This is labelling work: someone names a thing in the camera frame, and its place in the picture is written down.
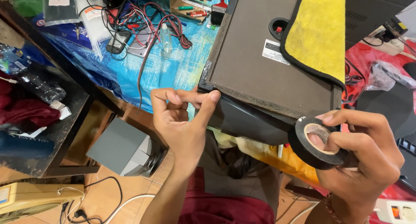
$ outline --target green marker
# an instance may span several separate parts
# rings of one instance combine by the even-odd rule
[[[192,10],[194,9],[193,6],[181,6],[181,7],[175,7],[176,10]]]

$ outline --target felt edge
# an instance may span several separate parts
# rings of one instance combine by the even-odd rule
[[[293,10],[292,13],[292,17],[289,20],[288,26],[286,27],[286,29],[283,31],[283,34],[281,36],[281,40],[280,40],[280,53],[283,55],[283,57],[288,60],[291,64],[293,64],[294,66],[302,69],[303,71],[319,78],[319,79],[325,79],[325,81],[330,81],[331,83],[334,83],[335,85],[338,85],[342,91],[344,91],[345,89],[345,84],[343,82],[341,82],[340,80],[334,78],[333,76],[317,71],[312,67],[309,67],[307,65],[305,65],[302,62],[299,62],[296,58],[294,58],[292,55],[290,55],[285,48],[285,44],[286,44],[286,39],[289,35],[290,29],[293,26],[294,21],[296,20],[297,14],[299,12],[299,8],[300,8],[300,4],[302,3],[302,0],[297,0],[295,8]]]

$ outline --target paintbrush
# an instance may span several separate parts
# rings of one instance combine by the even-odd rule
[[[221,25],[226,9],[227,4],[225,3],[225,0],[221,0],[221,3],[213,4],[211,6],[211,24]]]

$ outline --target yellow fabric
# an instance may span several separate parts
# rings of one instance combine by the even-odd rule
[[[259,143],[242,137],[233,137],[220,130],[209,127],[221,148],[238,146],[239,150],[253,158],[291,174],[312,186],[320,186],[316,171],[304,163],[292,148],[283,148],[282,158],[278,158],[277,147]]]
[[[285,49],[304,65],[345,83],[345,0],[302,0]]]

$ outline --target bracelet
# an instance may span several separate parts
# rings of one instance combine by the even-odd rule
[[[325,197],[325,199],[324,199],[324,203],[325,203],[325,206],[326,206],[326,208],[327,208],[327,211],[330,213],[330,215],[334,218],[334,220],[336,221],[336,222],[338,222],[339,224],[344,224],[336,215],[335,215],[335,212],[334,212],[334,210],[332,209],[332,206],[331,206],[331,201],[330,201],[330,197],[332,196],[332,192],[330,192],[326,197]],[[367,218],[367,221],[366,222],[364,222],[364,224],[369,224],[370,222],[369,222],[369,220],[368,220],[368,218]]]

